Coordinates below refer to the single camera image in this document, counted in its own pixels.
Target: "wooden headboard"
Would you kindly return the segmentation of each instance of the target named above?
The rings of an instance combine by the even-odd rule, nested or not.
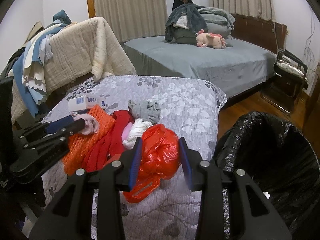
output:
[[[275,54],[277,53],[276,36],[272,21],[238,14],[233,16],[236,19],[234,23],[235,29],[231,33],[233,38],[253,43]],[[278,46],[280,49],[284,49],[287,26],[280,23],[275,23],[275,26]]]

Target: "orange knitted cloth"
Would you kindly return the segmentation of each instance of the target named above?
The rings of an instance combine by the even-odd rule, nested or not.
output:
[[[116,120],[103,111],[99,105],[90,109],[89,113],[99,122],[99,131],[92,135],[75,134],[69,138],[69,153],[62,158],[64,171],[69,176],[81,168],[85,156],[102,137],[113,128]]]

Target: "alcohol pad box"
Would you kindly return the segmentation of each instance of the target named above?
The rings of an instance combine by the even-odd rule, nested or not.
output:
[[[71,98],[68,101],[69,112],[91,109],[95,105],[99,105],[102,109],[106,109],[105,99],[90,94],[81,95],[77,98]]]

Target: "black trash bag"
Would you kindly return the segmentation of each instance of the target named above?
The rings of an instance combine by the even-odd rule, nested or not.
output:
[[[270,194],[294,239],[301,230],[310,235],[310,228],[301,227],[319,216],[313,208],[319,206],[320,168],[310,143],[293,124],[266,113],[243,115],[219,140],[214,158],[225,171],[244,169]]]

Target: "floral pattern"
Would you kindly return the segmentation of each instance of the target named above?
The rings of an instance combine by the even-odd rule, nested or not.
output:
[[[109,114],[128,109],[129,100],[158,102],[161,106],[159,123],[173,130],[178,137],[184,137],[189,148],[197,150],[203,159],[212,158],[218,113],[227,100],[226,95],[208,81],[147,76],[108,76],[98,83],[88,79],[71,89],[45,120],[55,121],[68,115],[67,99],[81,93],[104,98]],[[48,201],[65,181],[56,181],[55,178],[59,177],[56,170],[55,173],[49,170],[43,177]],[[94,193],[92,203],[93,239],[97,239],[97,199],[98,191]],[[120,200],[127,239],[195,238],[201,193],[188,190],[181,167],[172,179],[162,180],[160,187],[142,202],[130,204],[122,194]]]

